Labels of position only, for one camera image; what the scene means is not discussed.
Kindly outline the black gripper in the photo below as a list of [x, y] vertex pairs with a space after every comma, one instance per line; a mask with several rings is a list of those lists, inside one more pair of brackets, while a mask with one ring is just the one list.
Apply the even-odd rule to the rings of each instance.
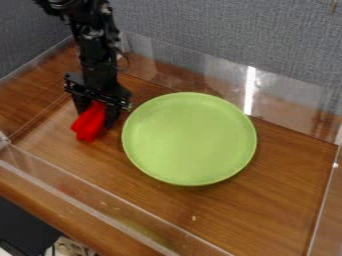
[[77, 114], [87, 111], [92, 101], [107, 105], [104, 110], [107, 129], [113, 127], [120, 110], [131, 108], [131, 92], [117, 81], [117, 67], [113, 61], [97, 63], [95, 66], [83, 64], [80, 72], [67, 72], [64, 91], [72, 96]]

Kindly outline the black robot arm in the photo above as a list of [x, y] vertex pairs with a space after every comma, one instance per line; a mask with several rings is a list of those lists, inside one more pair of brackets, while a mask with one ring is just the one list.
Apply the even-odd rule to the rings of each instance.
[[112, 128], [120, 113], [131, 108], [129, 90], [117, 80], [120, 31], [109, 0], [32, 0], [46, 15], [69, 26], [79, 47], [80, 72], [64, 74], [64, 90], [83, 114], [95, 100], [104, 104], [104, 127]]

